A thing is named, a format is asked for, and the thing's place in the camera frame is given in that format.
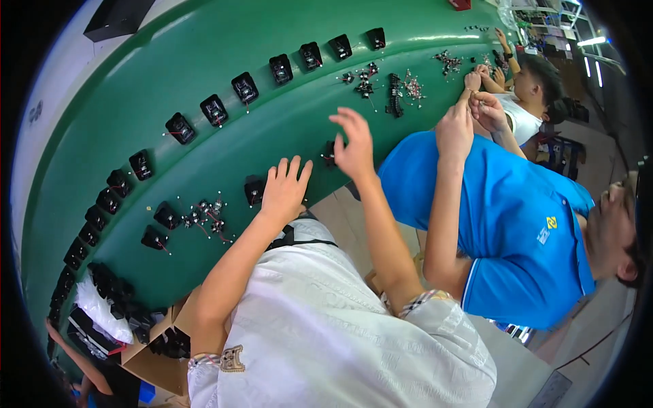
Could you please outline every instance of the white plastic bag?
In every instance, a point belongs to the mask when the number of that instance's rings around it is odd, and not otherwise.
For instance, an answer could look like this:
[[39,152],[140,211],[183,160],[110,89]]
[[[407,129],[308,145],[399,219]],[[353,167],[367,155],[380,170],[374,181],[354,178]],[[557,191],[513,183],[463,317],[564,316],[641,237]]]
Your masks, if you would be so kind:
[[134,336],[129,329],[127,319],[117,320],[111,314],[111,307],[97,293],[90,276],[86,276],[82,282],[77,284],[77,295],[75,303],[82,308],[84,313],[97,323],[105,332],[114,339],[123,343],[133,344]]

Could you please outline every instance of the fluorescent light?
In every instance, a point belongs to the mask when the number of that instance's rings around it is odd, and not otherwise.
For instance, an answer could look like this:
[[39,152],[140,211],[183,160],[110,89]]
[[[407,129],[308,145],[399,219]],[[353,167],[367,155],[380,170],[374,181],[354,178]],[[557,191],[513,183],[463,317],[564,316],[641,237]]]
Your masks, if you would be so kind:
[[576,45],[579,46],[579,47],[582,47],[584,45],[601,44],[602,42],[605,42],[605,37],[596,37],[595,39],[591,39],[591,40],[587,40],[587,41],[580,41]]
[[603,87],[603,79],[601,78],[601,67],[599,67],[599,61],[596,61],[596,75],[599,78],[599,86]]
[[585,69],[587,70],[587,77],[591,77],[592,74],[590,73],[590,63],[587,61],[587,57],[585,57]]

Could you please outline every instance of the logo on shirt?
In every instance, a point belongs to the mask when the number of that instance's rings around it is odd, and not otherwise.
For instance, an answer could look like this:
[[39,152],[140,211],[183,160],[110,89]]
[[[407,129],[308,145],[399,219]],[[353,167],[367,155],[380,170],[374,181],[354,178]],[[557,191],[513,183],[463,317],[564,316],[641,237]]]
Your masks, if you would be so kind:
[[544,245],[544,244],[547,242],[547,240],[548,240],[550,234],[551,234],[551,233],[549,232],[549,230],[548,230],[546,227],[544,227],[544,228],[542,228],[542,230],[539,232],[539,235],[537,235],[537,240],[539,241],[539,243],[541,243],[542,245]]
[[547,217],[547,227],[549,229],[558,228],[558,222],[555,217]]

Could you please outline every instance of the cardboard box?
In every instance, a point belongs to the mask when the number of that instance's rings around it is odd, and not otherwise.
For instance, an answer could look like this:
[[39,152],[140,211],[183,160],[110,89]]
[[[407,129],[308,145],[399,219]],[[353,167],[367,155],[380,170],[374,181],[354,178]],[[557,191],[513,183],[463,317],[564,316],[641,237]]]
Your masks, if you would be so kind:
[[[159,337],[170,327],[181,330],[190,336],[198,289],[168,308],[166,317],[151,328],[150,341]],[[121,353],[121,365],[147,383],[163,388],[177,396],[188,395],[186,377],[188,359],[186,358],[176,360],[153,354],[146,345],[139,343],[134,337],[134,344],[128,345]]]

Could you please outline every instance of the black box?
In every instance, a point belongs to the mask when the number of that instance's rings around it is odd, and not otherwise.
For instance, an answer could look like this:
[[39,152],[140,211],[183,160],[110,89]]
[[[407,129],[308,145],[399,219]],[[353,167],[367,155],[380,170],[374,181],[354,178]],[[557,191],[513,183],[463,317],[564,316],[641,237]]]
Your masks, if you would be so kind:
[[84,30],[98,42],[138,31],[154,0],[104,0]]

